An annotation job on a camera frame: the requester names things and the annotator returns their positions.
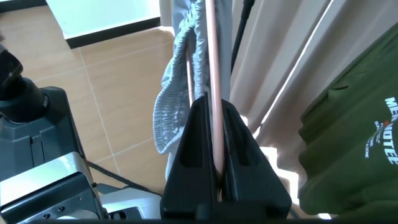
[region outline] black baseboard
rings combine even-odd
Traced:
[[[0,2],[0,13],[11,12],[20,9],[28,9],[37,6],[46,6],[45,0],[11,0]]]
[[[127,24],[124,26],[114,27],[107,30],[98,31],[92,34],[81,35],[78,37],[73,37],[66,39],[69,47],[71,49],[86,46],[89,44],[94,44],[104,40],[109,40],[115,37],[120,37],[127,34],[132,34],[135,32],[151,29],[160,26],[160,18],[156,17],[153,19],[148,19],[145,21],[134,22],[132,24]]]

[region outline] gray garment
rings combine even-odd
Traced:
[[[229,100],[232,52],[232,1],[215,0],[218,53],[220,61],[221,96]],[[155,101],[154,139],[159,153],[169,153],[166,179],[189,114],[185,46],[188,43],[194,97],[210,92],[210,72],[206,11],[204,0],[174,0],[172,24],[175,32],[174,54],[162,78],[162,90]]]

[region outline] pink rod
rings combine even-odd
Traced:
[[[220,65],[214,0],[206,0],[206,23],[209,45],[211,107],[213,110],[213,157],[217,176],[220,179],[224,169],[224,119],[221,106]]]
[[[192,74],[191,74],[191,58],[189,57],[189,50],[188,50],[188,45],[187,45],[187,50],[186,50],[186,56],[187,56],[187,79],[188,79],[188,95],[189,95],[189,107],[192,106],[193,103],[193,88],[192,88]]]

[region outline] tile floor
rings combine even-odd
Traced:
[[[152,112],[172,34],[151,29],[71,50],[47,6],[1,14],[0,29],[25,77],[67,91],[88,160],[161,193],[167,155],[155,150]]]

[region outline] green t-shirt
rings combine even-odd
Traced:
[[[340,217],[398,209],[398,24],[352,62],[301,117],[304,212]]]

